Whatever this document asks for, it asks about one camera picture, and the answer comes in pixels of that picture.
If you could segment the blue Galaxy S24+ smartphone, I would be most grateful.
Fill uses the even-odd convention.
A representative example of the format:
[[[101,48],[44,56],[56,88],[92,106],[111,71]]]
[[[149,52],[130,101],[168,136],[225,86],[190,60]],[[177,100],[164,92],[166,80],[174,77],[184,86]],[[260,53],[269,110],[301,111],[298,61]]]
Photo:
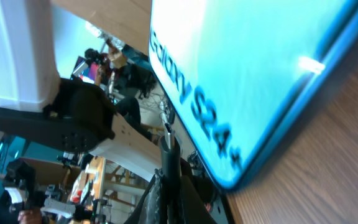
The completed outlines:
[[[358,1],[159,0],[149,59],[224,192],[258,173],[358,41]]]

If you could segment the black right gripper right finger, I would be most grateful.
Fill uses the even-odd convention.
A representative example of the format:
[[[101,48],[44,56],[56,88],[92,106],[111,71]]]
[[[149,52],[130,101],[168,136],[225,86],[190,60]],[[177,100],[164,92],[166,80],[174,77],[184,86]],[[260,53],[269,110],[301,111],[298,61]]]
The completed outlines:
[[[182,219],[185,224],[216,224],[188,176],[180,177]]]

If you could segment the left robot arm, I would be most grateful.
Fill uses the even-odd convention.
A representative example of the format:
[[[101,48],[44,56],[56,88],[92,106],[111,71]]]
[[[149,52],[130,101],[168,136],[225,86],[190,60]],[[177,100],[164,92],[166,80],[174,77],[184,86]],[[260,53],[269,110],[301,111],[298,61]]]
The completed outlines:
[[[0,1],[0,131],[150,180],[162,166],[160,149],[100,87],[58,74],[52,31],[49,1]]]

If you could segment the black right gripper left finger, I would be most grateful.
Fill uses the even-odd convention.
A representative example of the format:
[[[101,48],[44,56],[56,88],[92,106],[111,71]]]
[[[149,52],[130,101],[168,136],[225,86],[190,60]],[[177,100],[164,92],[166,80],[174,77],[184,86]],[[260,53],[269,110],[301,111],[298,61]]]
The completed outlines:
[[[167,204],[160,174],[152,177],[141,200],[131,215],[131,224],[166,224]]]

